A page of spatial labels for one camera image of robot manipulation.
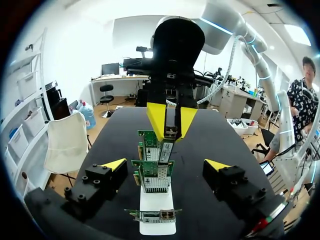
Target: floor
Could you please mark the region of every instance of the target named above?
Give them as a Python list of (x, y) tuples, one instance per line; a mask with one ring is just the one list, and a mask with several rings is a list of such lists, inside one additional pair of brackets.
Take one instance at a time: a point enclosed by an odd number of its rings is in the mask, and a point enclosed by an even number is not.
[[(134, 100), (127, 100), (127, 99), (125, 99), (125, 97), (114, 97), (114, 100), (110, 103), (109, 107), (111, 110), (115, 110), (118, 105), (123, 106), (123, 107), (134, 107), (135, 106), (134, 102), (135, 102)], [(87, 134), (89, 135), (90, 142), (92, 144), (95, 142), (100, 131), (102, 130), (102, 128), (105, 126), (105, 124), (109, 120), (108, 118), (101, 117), (102, 113), (106, 110), (107, 110), (106, 105), (98, 105), (98, 106), (94, 107), (94, 117), (95, 117), (95, 121), (96, 121), (96, 126), (93, 129), (90, 129), (87, 131)], [(276, 127), (270, 128), (270, 131), (273, 133), (276, 133), (277, 130), (278, 129)], [(253, 135), (253, 136), (250, 136), (250, 137), (243, 139), (250, 150), (256, 148), (256, 145), (258, 143), (264, 142), (260, 128), (255, 131), (255, 134), (257, 134), (257, 136)], [(260, 153), (255, 153), (255, 157), (257, 158), (258, 162), (262, 161), (264, 158), (264, 156)], [(76, 178), (77, 174), (78, 174), (78, 172), (74, 172), (74, 173), (70, 173), (69, 175), (71, 177)], [(61, 175), (52, 174), (50, 177), (50, 180), (48, 182), (47, 188), (48, 187), (53, 188), (58, 194), (60, 194), (61, 196), (64, 197), (64, 187), (69, 187), (69, 186), (70, 186), (70, 183), (66, 177), (61, 176)], [(292, 220), (299, 217), (299, 215), (301, 214), (301, 212), (305, 208), (306, 204), (308, 204), (308, 201), (309, 201), (309, 196), (308, 196), (307, 192), (303, 189), (303, 191), (301, 191), (301, 193), (299, 195), (299, 201), (296, 203), (296, 207), (294, 209), (292, 209), (292, 211), (286, 216), (284, 221), (291, 222)]]

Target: computer monitor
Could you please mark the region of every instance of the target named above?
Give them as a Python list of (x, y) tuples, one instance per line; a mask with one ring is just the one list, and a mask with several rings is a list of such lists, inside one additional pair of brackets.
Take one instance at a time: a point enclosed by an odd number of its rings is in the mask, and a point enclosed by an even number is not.
[(142, 62), (142, 58), (126, 58), (123, 59), (123, 68), (124, 71), (127, 71), (127, 66), (129, 65), (137, 65), (140, 64)]
[(269, 162), (269, 161), (264, 161), (260, 163), (260, 167), (262, 168), (262, 170), (264, 171), (264, 174), (266, 176), (271, 175), (274, 172), (274, 168), (273, 168), (273, 163)]
[(119, 75), (119, 63), (109, 63), (102, 65), (101, 75), (107, 74)]

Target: circuit board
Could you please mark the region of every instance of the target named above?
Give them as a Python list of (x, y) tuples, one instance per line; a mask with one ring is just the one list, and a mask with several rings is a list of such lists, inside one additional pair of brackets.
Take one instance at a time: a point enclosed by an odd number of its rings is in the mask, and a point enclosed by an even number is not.
[(139, 136), (143, 136), (144, 147), (146, 148), (158, 148), (160, 147), (160, 142), (154, 131), (151, 130), (139, 130)]
[(135, 183), (145, 193), (167, 193), (174, 168), (174, 161), (169, 160), (172, 148), (167, 148), (167, 144), (173, 143), (159, 142), (152, 130), (139, 130), (138, 135), (142, 137), (137, 146), (139, 160), (131, 161), (137, 167), (133, 174)]
[[(138, 167), (143, 174), (143, 177), (158, 177), (159, 166), (155, 161), (141, 161), (141, 160), (131, 160), (131, 163), (134, 167)], [(175, 161), (170, 160), (168, 162), (167, 173), (166, 176), (163, 177), (171, 177), (172, 172), (174, 170)]]
[(174, 210), (160, 210), (160, 211), (139, 211), (125, 209), (131, 216), (134, 217), (135, 221), (150, 223), (150, 224), (160, 224), (160, 223), (175, 223), (176, 214), (182, 209)]

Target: floral shirt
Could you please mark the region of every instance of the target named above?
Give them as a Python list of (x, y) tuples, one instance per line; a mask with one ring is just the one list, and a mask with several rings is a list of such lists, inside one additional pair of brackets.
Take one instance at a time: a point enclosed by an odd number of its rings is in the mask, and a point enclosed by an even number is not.
[(301, 80), (294, 80), (287, 92), (292, 107), (295, 107), (299, 111), (299, 116), (292, 117), (294, 136), (297, 142), (300, 142), (303, 139), (301, 130), (309, 123), (313, 123), (319, 102), (317, 94), (313, 89), (309, 89), (313, 94), (311, 100), (303, 94), (301, 81), (303, 87), (308, 89), (306, 81), (303, 78)]

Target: black table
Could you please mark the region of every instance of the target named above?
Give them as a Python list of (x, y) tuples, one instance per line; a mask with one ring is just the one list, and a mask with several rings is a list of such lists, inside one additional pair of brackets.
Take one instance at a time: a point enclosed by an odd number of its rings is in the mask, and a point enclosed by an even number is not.
[[(112, 201), (106, 201), (87, 225), (122, 239), (239, 239), (244, 222), (238, 220), (225, 202), (217, 201), (202, 177), (204, 159), (246, 170), (250, 181), (272, 191), (266, 175), (244, 141), (218, 112), (199, 109), (185, 139), (176, 143), (171, 159), (175, 160), (172, 195), (176, 218), (176, 234), (144, 236), (139, 222), (124, 209), (140, 208), (140, 186), (137, 186), (131, 160), (139, 159), (138, 130), (152, 130), (144, 107), (125, 107), (114, 112), (87, 154), (77, 181), (92, 164), (102, 165), (126, 158), (128, 177)], [(167, 110), (167, 124), (173, 124), (175, 111)]]

